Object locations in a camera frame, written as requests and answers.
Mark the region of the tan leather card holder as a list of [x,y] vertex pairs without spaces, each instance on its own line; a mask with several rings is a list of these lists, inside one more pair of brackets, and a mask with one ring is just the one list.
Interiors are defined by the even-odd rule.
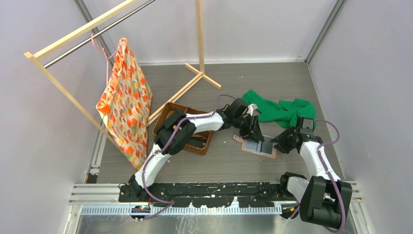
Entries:
[[245,140],[242,139],[240,136],[234,135],[233,139],[241,143],[241,150],[244,152],[260,155],[260,156],[265,156],[268,158],[274,159],[276,157],[277,150],[275,149],[275,143],[274,143],[274,150],[273,150],[273,155],[272,156],[266,156],[260,152],[260,147],[261,147],[261,141],[259,142],[254,142],[250,140]]

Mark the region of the grey VIP credit card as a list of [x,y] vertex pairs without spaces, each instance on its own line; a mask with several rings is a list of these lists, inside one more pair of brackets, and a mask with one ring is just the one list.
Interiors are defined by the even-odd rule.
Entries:
[[274,150],[274,143],[271,141],[272,137],[263,136],[264,141],[261,142],[260,152],[266,156],[272,156]]

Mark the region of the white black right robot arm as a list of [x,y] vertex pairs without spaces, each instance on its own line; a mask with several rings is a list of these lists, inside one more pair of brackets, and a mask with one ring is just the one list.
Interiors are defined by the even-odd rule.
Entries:
[[346,225],[353,189],[333,170],[325,154],[327,142],[314,134],[316,120],[299,117],[290,127],[271,139],[274,148],[284,154],[296,149],[303,158],[310,178],[286,172],[280,177],[278,194],[284,200],[298,202],[290,216],[303,222],[323,226],[338,234]]

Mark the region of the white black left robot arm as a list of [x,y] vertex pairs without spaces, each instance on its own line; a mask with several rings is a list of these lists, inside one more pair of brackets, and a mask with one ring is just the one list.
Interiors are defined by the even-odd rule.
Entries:
[[160,169],[172,155],[183,150],[195,133],[234,127],[239,129],[242,139],[263,142],[259,117],[253,114],[255,109],[255,104],[237,98],[230,105],[205,114],[174,111],[157,129],[152,150],[143,166],[129,179],[131,196],[138,202],[145,201]]

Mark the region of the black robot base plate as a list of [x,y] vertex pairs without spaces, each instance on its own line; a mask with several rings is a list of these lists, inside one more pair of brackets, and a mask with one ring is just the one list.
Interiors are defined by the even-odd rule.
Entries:
[[226,183],[154,183],[146,190],[138,185],[118,185],[119,202],[142,202],[154,207],[195,208],[229,207],[235,201],[241,208],[271,207],[276,201],[297,203],[293,195],[283,191],[278,182]]

